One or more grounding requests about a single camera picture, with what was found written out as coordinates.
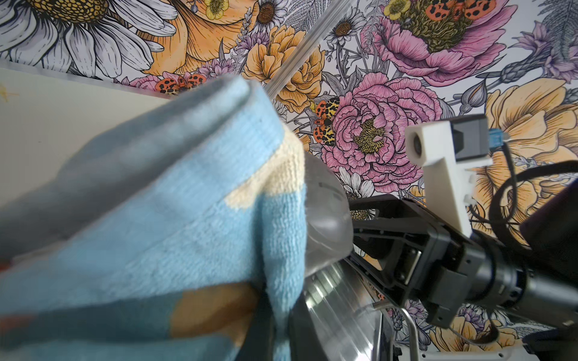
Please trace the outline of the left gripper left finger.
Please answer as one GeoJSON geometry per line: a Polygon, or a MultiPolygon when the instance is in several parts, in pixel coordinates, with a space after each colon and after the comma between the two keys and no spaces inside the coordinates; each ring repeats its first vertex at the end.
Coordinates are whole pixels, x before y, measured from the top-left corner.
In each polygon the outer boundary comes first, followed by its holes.
{"type": "Polygon", "coordinates": [[[275,319],[269,302],[258,302],[245,341],[235,361],[272,361],[275,319]]]}

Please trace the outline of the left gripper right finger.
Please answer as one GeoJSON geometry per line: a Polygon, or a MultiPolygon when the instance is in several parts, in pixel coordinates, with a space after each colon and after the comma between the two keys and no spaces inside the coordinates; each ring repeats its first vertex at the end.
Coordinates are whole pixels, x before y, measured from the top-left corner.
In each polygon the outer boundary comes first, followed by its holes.
{"type": "Polygon", "coordinates": [[[288,319],[292,361],[322,361],[325,351],[315,330],[306,299],[300,297],[288,319]]]}

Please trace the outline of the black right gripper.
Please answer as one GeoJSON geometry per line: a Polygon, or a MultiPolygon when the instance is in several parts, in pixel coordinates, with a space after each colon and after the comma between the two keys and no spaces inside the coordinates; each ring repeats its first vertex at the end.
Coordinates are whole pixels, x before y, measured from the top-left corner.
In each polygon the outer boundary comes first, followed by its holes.
{"type": "Polygon", "coordinates": [[[385,259],[393,263],[393,278],[355,252],[347,263],[394,306],[418,299],[428,323],[448,328],[473,293],[486,261],[483,247],[417,203],[393,195],[349,200],[349,210],[376,212],[371,220],[353,221],[353,227],[382,230],[391,239],[385,259]]]}

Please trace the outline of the blue patterned cleaning cloth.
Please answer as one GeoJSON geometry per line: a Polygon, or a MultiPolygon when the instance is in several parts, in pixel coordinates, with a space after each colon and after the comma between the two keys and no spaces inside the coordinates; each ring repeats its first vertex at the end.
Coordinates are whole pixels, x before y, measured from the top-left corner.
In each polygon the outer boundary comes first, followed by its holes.
{"type": "Polygon", "coordinates": [[[289,360],[305,201],[303,146],[257,81],[96,136],[1,208],[1,358],[233,360],[265,292],[289,360]]]}

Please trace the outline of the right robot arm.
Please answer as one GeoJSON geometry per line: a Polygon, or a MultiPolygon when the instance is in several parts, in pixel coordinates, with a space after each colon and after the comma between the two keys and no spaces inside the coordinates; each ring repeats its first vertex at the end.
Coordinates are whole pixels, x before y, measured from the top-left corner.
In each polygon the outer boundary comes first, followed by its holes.
{"type": "Polygon", "coordinates": [[[577,324],[577,270],[546,251],[524,248],[509,233],[499,201],[493,236],[473,230],[448,175],[434,180],[427,203],[391,195],[353,199],[353,211],[374,210],[353,223],[361,255],[349,263],[396,306],[420,301],[427,321],[447,328],[465,303],[501,310],[558,329],[577,324]]]}

